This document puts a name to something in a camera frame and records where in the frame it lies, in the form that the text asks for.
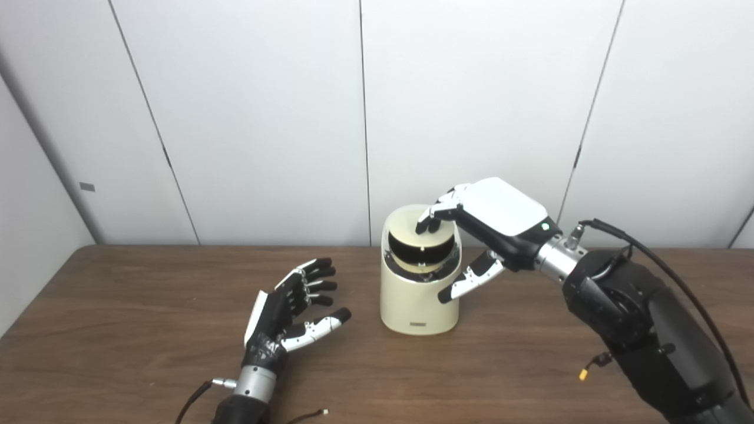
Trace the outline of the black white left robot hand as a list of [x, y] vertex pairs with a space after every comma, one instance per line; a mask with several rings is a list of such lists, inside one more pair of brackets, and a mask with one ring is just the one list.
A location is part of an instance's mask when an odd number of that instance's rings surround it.
[[243, 336], [242, 368], [256, 367], [279, 376], [290, 352], [315, 343], [351, 318], [351, 311], [343, 307], [294, 322], [312, 306], [332, 306], [328, 292], [338, 285], [328, 278], [335, 274], [331, 258], [316, 258], [291, 269], [270, 292], [258, 293]]

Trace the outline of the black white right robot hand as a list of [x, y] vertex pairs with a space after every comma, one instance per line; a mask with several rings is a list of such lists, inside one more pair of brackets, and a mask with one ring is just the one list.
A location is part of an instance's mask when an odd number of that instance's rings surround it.
[[456, 185], [418, 217], [415, 232], [436, 233], [444, 221], [454, 222], [487, 250], [437, 294], [442, 304], [502, 271], [534, 270], [542, 247], [562, 234], [542, 204], [499, 177]]

